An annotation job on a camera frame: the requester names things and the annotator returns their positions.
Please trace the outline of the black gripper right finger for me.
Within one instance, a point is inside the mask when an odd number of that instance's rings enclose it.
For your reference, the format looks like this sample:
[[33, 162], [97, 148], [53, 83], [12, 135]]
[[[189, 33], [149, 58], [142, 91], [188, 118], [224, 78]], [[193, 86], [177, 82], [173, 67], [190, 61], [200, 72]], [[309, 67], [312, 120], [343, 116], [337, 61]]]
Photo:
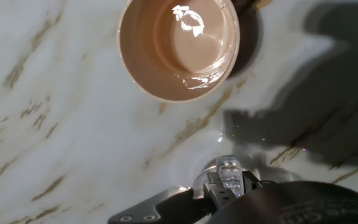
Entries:
[[256, 190], [268, 185], [275, 184], [275, 182], [271, 180], [259, 180], [251, 171], [243, 171], [242, 179], [244, 190]]

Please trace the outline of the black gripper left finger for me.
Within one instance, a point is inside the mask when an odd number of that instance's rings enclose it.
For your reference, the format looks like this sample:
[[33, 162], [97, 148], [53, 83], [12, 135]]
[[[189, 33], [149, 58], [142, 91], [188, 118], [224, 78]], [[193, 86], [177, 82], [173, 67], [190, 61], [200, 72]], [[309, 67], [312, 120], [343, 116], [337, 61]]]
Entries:
[[206, 176], [200, 198], [195, 197], [196, 191], [191, 187], [171, 187], [113, 215], [108, 224], [196, 223], [237, 198], [231, 189], [224, 188], [218, 173], [209, 172]]

